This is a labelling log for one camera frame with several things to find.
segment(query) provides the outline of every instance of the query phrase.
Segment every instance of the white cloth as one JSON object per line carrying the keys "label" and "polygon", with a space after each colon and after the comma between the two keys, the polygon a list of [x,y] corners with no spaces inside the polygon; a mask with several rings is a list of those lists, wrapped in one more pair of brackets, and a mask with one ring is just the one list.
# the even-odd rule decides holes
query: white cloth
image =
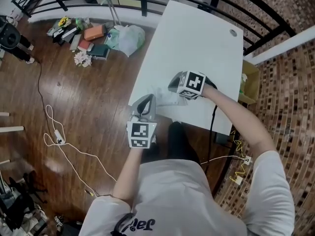
{"label": "white cloth", "polygon": [[[212,198],[201,167],[187,160],[141,165],[139,191],[132,212],[120,226],[127,236],[289,236],[294,204],[280,157],[275,151],[256,160],[243,221],[225,212]],[[80,236],[110,236],[130,212],[125,202],[99,197],[92,203]]]}

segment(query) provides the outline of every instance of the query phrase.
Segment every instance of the person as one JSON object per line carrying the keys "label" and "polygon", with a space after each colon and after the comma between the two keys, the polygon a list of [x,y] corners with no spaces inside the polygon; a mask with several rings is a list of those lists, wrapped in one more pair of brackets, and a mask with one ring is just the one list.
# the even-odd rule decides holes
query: person
{"label": "person", "polygon": [[147,151],[131,148],[113,194],[93,201],[80,236],[292,234],[293,198],[268,131],[253,113],[213,87],[205,85],[202,95],[227,115],[253,151],[253,178],[242,220],[213,200],[199,159],[175,122],[169,127],[168,158],[147,162]]}
{"label": "person", "polygon": [[[20,44],[25,46],[30,51],[34,49],[34,46],[23,35],[21,35]],[[5,50],[8,53],[13,54],[18,59],[24,60],[27,64],[33,64],[35,61],[35,59],[31,55],[23,51],[18,46],[14,47],[13,49],[8,49],[8,48],[5,48],[4,46],[0,46],[0,48]]]}

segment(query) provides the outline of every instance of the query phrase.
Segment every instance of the metal railing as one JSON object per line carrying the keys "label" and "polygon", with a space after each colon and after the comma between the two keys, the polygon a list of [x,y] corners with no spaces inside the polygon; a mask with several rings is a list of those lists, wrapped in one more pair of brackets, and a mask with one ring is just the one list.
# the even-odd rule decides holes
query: metal railing
{"label": "metal railing", "polygon": [[[64,11],[68,11],[68,8],[70,8],[70,7],[107,6],[107,4],[100,5],[99,3],[81,3],[81,4],[68,4],[68,5],[64,3],[65,1],[70,1],[70,0],[53,0],[50,2],[40,4],[41,1],[43,1],[43,0],[12,0],[12,2],[28,17],[31,17],[32,15],[37,14],[37,13],[42,13],[45,11],[50,11],[50,10],[55,10],[55,9],[63,9]],[[158,1],[158,0],[137,0],[137,1],[141,2],[141,7],[120,5],[120,4],[116,4],[115,7],[141,10],[142,16],[146,17],[148,12],[160,14],[160,15],[163,14],[161,11],[148,9],[148,3],[154,3],[154,4],[158,4],[158,5],[162,5],[162,6],[167,5],[167,3],[163,2],[163,1]],[[244,41],[249,43],[248,48],[244,47],[244,52],[243,52],[244,55],[247,55],[247,54],[253,52],[257,48],[266,44],[268,41],[272,40],[273,38],[275,38],[276,36],[278,36],[279,34],[281,34],[283,32],[286,32],[290,37],[293,37],[296,34],[295,31],[290,27],[290,25],[275,10],[273,10],[269,5],[267,5],[263,0],[249,0],[249,1],[251,1],[252,3],[257,5],[261,10],[266,12],[274,21],[276,21],[278,23],[278,26],[275,27],[274,29],[271,29],[261,19],[259,19],[258,17],[256,17],[255,15],[253,15],[252,13],[250,13],[249,11],[244,9],[243,7],[239,6],[238,4],[236,4],[230,0],[220,0],[220,1],[223,1],[223,2],[231,5],[232,7],[238,9],[239,11],[243,12],[247,16],[254,19],[258,24],[260,24],[263,28],[265,28],[267,30],[267,34],[265,34],[265,35],[261,35],[252,27],[248,26],[247,24],[245,24],[241,20],[235,18],[233,15],[230,15],[230,14],[226,13],[225,11],[218,9],[217,7],[211,6],[207,3],[204,3],[204,2],[199,1],[199,0],[186,0],[186,1],[200,5],[203,8],[207,8],[209,11],[214,11],[217,14],[220,14],[220,15],[232,20],[233,22],[244,27],[244,29],[253,33],[258,38],[258,40],[253,41],[253,40],[249,39],[248,37],[244,36]],[[59,6],[50,7],[47,9],[44,8],[43,10],[36,10],[38,8],[45,7],[47,5],[51,5],[54,3],[57,3]]]}

